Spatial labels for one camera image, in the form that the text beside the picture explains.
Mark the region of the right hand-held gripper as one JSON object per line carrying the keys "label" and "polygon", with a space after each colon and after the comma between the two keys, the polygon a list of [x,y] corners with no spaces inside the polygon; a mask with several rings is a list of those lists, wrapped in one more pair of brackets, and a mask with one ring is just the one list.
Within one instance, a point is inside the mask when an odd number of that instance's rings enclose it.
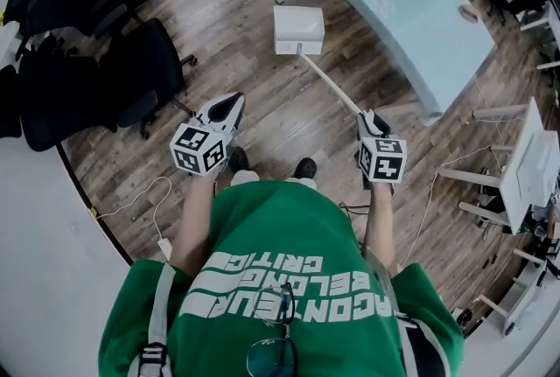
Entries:
{"label": "right hand-held gripper", "polygon": [[383,138],[389,137],[390,126],[374,111],[361,111],[356,116],[356,124],[357,165],[364,188],[368,189],[372,183],[401,184],[407,160],[406,142]]}

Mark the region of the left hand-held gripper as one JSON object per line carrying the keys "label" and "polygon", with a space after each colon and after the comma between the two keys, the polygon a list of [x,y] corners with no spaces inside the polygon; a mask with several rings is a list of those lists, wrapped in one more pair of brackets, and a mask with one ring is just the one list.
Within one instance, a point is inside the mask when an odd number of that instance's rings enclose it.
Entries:
{"label": "left hand-held gripper", "polygon": [[181,123],[170,141],[176,167],[198,176],[219,169],[228,158],[244,108],[243,93],[222,94],[207,101],[198,116]]}

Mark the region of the white dustpan with wooden handle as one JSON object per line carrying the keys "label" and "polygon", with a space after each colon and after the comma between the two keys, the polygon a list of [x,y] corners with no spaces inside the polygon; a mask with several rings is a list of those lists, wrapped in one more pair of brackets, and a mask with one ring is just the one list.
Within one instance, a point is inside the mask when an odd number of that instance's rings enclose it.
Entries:
{"label": "white dustpan with wooden handle", "polygon": [[363,114],[373,121],[375,115],[371,110],[359,107],[342,91],[342,89],[317,66],[311,56],[319,56],[322,51],[325,24],[323,11],[319,7],[275,5],[274,44],[276,55],[290,55],[300,58],[309,66],[339,97],[355,115]]}

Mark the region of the person's left forearm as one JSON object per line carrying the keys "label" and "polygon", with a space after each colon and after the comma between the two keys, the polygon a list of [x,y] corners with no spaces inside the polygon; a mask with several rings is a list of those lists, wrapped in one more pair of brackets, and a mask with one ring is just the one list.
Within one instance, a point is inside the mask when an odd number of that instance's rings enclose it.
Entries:
{"label": "person's left forearm", "polygon": [[195,176],[186,193],[181,220],[172,242],[169,263],[194,279],[209,251],[210,220],[217,172]]}

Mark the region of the person's right forearm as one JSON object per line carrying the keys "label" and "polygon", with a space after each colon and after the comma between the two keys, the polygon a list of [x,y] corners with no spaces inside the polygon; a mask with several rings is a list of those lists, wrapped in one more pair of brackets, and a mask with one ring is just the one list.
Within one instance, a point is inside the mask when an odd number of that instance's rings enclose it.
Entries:
{"label": "person's right forearm", "polygon": [[394,235],[391,186],[387,183],[371,184],[370,205],[362,253],[370,251],[393,278],[398,271]]}

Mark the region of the black shoe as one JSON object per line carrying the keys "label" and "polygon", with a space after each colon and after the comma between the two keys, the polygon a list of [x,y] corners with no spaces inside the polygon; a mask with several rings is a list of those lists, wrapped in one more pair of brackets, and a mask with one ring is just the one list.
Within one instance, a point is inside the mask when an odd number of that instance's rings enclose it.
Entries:
{"label": "black shoe", "polygon": [[313,159],[310,157],[303,158],[297,165],[294,171],[294,178],[297,179],[314,179],[317,173],[317,165]]}
{"label": "black shoe", "polygon": [[235,146],[231,150],[231,154],[228,159],[228,168],[234,174],[237,173],[238,171],[251,170],[248,156],[243,148],[239,146]]}

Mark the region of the white trousers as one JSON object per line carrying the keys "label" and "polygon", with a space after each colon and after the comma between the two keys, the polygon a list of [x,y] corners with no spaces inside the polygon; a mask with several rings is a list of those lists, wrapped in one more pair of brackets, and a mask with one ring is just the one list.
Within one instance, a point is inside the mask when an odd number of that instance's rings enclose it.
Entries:
{"label": "white trousers", "polygon": [[[230,186],[243,185],[251,182],[259,182],[260,176],[255,171],[241,170],[234,174],[231,179]],[[297,183],[304,185],[312,190],[317,190],[317,184],[312,178],[294,178],[290,177],[284,180],[286,183]]]}

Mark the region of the green printed shirt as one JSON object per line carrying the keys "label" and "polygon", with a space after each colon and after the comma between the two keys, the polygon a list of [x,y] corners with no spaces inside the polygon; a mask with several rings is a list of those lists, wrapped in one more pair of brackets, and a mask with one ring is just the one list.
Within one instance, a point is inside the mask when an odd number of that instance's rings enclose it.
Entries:
{"label": "green printed shirt", "polygon": [[297,183],[235,185],[213,198],[194,279],[135,262],[109,315],[99,377],[250,377],[249,348],[278,336],[256,294],[290,283],[297,377],[457,377],[461,330],[421,266],[390,278],[345,214]]}

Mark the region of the small bowl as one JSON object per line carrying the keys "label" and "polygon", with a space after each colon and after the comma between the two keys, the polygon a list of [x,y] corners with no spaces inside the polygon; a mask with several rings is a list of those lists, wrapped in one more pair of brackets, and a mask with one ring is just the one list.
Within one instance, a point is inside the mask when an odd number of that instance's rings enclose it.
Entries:
{"label": "small bowl", "polygon": [[480,20],[478,11],[470,4],[461,4],[458,7],[458,12],[464,20],[470,22],[471,24],[477,24]]}

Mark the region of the white low table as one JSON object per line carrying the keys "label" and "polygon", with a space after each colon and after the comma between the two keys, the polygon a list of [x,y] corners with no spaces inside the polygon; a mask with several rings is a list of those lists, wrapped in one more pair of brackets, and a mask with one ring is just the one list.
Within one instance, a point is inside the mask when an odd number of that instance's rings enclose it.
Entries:
{"label": "white low table", "polygon": [[535,269],[528,281],[520,280],[517,277],[513,279],[514,284],[521,287],[521,295],[515,300],[513,306],[510,309],[504,309],[483,294],[479,294],[475,299],[476,302],[482,302],[503,318],[501,327],[503,337],[507,337],[519,324],[523,313],[541,293],[545,278],[550,276],[560,280],[560,268],[548,258],[540,259],[517,248],[513,250],[513,254],[525,259],[528,262],[527,265],[533,265]]}

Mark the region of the dark-rimmed glasses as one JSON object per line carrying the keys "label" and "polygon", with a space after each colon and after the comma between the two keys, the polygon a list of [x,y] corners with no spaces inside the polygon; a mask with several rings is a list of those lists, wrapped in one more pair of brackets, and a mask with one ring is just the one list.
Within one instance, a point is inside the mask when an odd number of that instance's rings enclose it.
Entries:
{"label": "dark-rimmed glasses", "polygon": [[291,338],[296,301],[290,283],[265,287],[255,296],[253,316],[278,336],[255,342],[248,351],[250,377],[297,377],[298,352]]}

